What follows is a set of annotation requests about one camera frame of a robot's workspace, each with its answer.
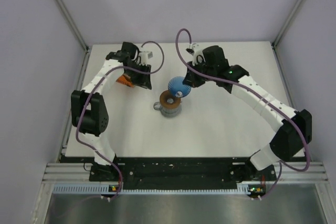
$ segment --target white table surface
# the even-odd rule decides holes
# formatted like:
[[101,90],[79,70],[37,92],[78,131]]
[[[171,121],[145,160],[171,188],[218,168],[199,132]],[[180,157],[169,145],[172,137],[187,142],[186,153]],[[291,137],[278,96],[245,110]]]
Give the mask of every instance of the white table surface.
[[[241,65],[264,89],[288,104],[271,45],[262,42],[210,42],[202,47],[219,45],[231,65]],[[161,44],[166,58],[160,72],[151,75],[152,90],[129,88],[116,83],[104,97],[109,112],[110,144],[118,156],[133,157],[243,157],[250,156],[271,141],[274,132],[268,123],[240,99],[213,82],[192,89],[182,99],[182,113],[172,119],[153,109],[153,103],[167,90],[175,76],[185,76],[175,44]],[[184,59],[192,60],[181,43]],[[106,55],[121,44],[94,45],[83,87],[103,65]],[[156,45],[145,45],[153,51],[152,70],[161,62]],[[93,151],[76,142],[72,127],[66,156],[93,157]]]

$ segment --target blue ball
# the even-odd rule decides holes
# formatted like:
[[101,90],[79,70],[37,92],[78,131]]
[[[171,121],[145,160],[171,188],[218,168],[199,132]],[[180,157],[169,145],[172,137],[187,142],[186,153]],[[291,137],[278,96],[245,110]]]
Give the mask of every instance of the blue ball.
[[184,85],[182,83],[183,80],[184,77],[177,76],[169,81],[168,90],[171,92],[172,95],[182,98],[190,93],[191,87],[188,85]]

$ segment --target light purple wall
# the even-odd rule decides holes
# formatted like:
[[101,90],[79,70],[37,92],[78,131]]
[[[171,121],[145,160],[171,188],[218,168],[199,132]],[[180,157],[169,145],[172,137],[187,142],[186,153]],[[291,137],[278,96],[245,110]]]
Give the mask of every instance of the light purple wall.
[[295,103],[313,115],[311,151],[336,191],[336,0],[307,0],[279,55]]
[[86,43],[273,40],[296,0],[63,0]]
[[1,223],[29,223],[82,59],[53,0],[0,0]]

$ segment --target orange block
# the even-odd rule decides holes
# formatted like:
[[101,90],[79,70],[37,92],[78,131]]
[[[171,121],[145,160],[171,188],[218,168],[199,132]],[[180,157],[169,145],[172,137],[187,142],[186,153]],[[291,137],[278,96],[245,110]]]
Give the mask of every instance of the orange block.
[[117,80],[118,83],[121,83],[123,85],[126,85],[128,87],[134,88],[134,85],[132,84],[131,80],[129,80],[127,77],[122,75],[121,77],[118,78]]

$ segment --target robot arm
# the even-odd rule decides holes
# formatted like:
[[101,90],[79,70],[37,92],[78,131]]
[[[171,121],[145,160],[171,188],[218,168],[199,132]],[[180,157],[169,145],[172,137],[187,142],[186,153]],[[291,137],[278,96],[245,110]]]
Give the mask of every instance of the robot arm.
[[[71,94],[72,124],[77,127],[87,97],[95,86],[99,84],[101,79],[105,77],[90,100],[79,132],[84,134],[88,144],[92,145],[96,150],[99,150],[103,156],[111,157],[112,160],[115,157],[115,153],[109,144],[108,133],[105,132],[109,123],[109,115],[105,106],[104,97],[106,97],[107,93],[111,90],[115,81],[122,75],[135,86],[152,89],[150,75],[144,75],[121,68],[124,66],[143,72],[150,72],[151,65],[148,64],[148,59],[152,56],[152,52],[143,51],[132,43],[124,42],[121,50],[110,52],[106,56],[103,66],[88,85],[82,90],[75,90]],[[114,68],[116,69],[106,76],[106,73]],[[94,154],[96,163],[108,165],[108,162],[96,153]]]
[[[311,141],[311,114],[307,110],[298,112],[283,104],[257,84],[244,68],[239,65],[230,66],[221,47],[211,46],[201,49],[198,44],[191,44],[187,51],[193,55],[193,61],[188,62],[188,65],[195,70],[209,76],[223,78],[248,86],[268,101],[268,103],[264,103],[262,99],[242,87],[216,81],[218,86],[223,87],[230,94],[246,102],[276,132],[268,145],[249,158],[246,166],[250,170],[263,170],[280,160],[289,161],[303,148],[302,141],[294,127],[278,112],[274,111],[269,104],[280,109],[297,124],[307,143]],[[203,85],[206,81],[209,80],[188,70],[183,83],[196,88]]]

